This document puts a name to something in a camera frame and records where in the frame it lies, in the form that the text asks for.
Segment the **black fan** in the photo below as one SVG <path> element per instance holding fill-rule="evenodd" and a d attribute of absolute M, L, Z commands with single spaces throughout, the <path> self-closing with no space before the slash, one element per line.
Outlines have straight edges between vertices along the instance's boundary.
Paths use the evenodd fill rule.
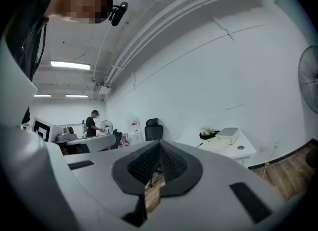
<path fill-rule="evenodd" d="M 298 80 L 307 105 L 318 114 L 318 46 L 304 50 L 299 60 Z"/>

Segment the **mesh chair back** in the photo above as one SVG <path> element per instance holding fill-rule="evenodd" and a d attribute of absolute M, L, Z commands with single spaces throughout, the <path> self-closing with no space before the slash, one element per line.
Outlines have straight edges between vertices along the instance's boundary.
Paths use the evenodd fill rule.
<path fill-rule="evenodd" d="M 146 141 L 162 139 L 163 126 L 158 124 L 158 118 L 150 119 L 146 122 Z"/>

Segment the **man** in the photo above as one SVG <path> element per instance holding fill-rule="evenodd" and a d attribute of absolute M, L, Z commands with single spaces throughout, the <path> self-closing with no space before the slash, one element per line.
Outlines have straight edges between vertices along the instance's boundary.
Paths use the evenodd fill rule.
<path fill-rule="evenodd" d="M 87 135 L 86 137 L 96 137 L 96 130 L 103 131 L 95 126 L 94 118 L 98 116 L 98 111 L 93 110 L 91 115 L 86 119 Z"/>
<path fill-rule="evenodd" d="M 50 17 L 100 23 L 110 15 L 112 7 L 112 0 L 24 0 L 6 28 L 5 40 L 15 61 L 32 81 L 43 56 L 46 24 Z M 43 27 L 43 47 L 41 55 L 38 55 Z M 30 113 L 27 110 L 22 123 L 29 120 Z"/>

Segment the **black office chair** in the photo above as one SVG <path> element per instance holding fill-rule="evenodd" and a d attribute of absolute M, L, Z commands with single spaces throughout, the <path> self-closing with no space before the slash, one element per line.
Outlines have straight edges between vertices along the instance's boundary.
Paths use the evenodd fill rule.
<path fill-rule="evenodd" d="M 146 122 L 146 126 L 145 126 L 146 141 L 162 139 L 162 134 L 163 134 L 163 126 L 158 124 L 158 118 L 153 118 Z M 161 166 L 160 165 L 157 166 L 154 172 L 162 173 Z M 152 181 L 153 181 L 153 177 L 151 176 L 149 181 L 150 188 L 152 187 Z"/>
<path fill-rule="evenodd" d="M 114 130 L 114 131 L 113 131 L 113 134 L 114 134 L 114 136 L 115 136 L 115 138 L 116 138 L 116 143 L 114 143 L 114 144 L 113 144 L 112 146 L 110 146 L 110 147 L 107 147 L 107 148 L 105 148 L 105 149 L 99 150 L 99 152 L 108 151 L 108 150 L 113 150 L 113 149 L 117 149 L 117 148 L 118 148 L 119 143 L 120 143 L 120 140 L 121 140 L 121 138 L 122 138 L 122 136 L 123 136 L 123 133 L 118 132 L 117 130 Z"/>

